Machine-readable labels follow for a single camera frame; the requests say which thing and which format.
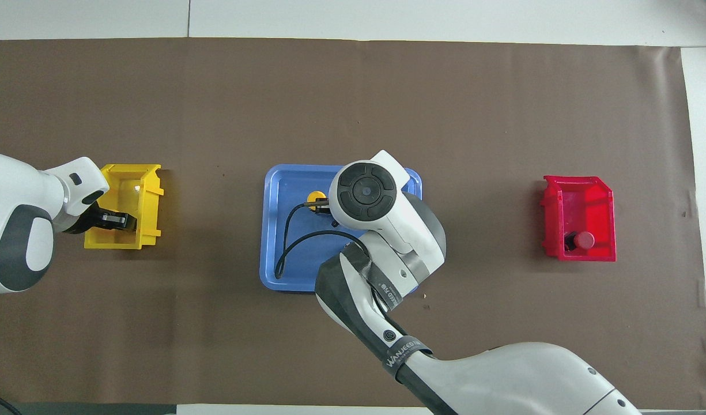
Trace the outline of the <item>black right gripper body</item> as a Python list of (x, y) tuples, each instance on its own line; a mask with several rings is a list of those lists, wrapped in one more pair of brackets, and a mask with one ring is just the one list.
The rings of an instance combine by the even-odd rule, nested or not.
[(327, 198), (317, 198), (315, 203), (314, 213), (329, 216), (332, 228), (337, 228), (338, 221), (332, 218), (329, 200)]

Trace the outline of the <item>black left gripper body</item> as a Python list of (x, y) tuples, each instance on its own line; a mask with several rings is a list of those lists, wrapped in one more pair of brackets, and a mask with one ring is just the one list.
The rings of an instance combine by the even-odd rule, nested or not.
[(80, 234), (88, 229), (104, 228), (104, 217), (106, 210), (100, 207), (97, 202), (89, 205), (80, 215), (64, 213), (61, 216), (61, 233)]

